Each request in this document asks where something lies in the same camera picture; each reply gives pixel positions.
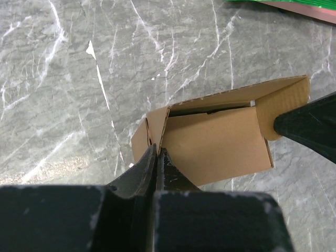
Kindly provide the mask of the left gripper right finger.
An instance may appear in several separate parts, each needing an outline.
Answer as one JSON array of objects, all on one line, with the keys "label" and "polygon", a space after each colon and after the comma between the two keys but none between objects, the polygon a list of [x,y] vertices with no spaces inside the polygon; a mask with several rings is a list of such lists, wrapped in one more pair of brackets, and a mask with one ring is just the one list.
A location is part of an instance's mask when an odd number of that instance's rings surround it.
[{"label": "left gripper right finger", "polygon": [[205,192],[173,164],[157,161],[155,251],[294,251],[278,203],[261,192]]}]

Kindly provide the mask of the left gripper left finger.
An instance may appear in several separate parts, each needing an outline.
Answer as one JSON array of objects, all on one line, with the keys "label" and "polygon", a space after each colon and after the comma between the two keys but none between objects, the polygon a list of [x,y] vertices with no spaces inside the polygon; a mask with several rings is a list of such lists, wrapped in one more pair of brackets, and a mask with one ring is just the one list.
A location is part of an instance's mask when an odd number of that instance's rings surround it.
[{"label": "left gripper left finger", "polygon": [[138,250],[132,219],[143,212],[156,163],[151,145],[107,185],[1,187],[1,251]]}]

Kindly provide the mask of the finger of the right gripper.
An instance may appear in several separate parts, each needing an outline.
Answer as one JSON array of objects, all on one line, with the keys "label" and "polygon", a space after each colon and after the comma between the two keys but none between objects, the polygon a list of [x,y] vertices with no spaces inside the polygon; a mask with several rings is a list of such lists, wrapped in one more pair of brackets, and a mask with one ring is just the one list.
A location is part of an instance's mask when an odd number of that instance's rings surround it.
[{"label": "finger of the right gripper", "polygon": [[279,115],[273,128],[335,163],[335,92]]}]

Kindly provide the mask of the brown cardboard box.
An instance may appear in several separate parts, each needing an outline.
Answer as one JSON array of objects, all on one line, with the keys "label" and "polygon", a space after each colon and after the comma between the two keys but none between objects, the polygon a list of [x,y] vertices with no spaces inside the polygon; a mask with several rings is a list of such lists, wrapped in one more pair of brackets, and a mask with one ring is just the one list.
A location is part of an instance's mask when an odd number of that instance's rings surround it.
[{"label": "brown cardboard box", "polygon": [[307,75],[287,77],[150,111],[131,139],[134,160],[155,144],[197,186],[271,169],[274,120],[307,104],[309,91]]}]

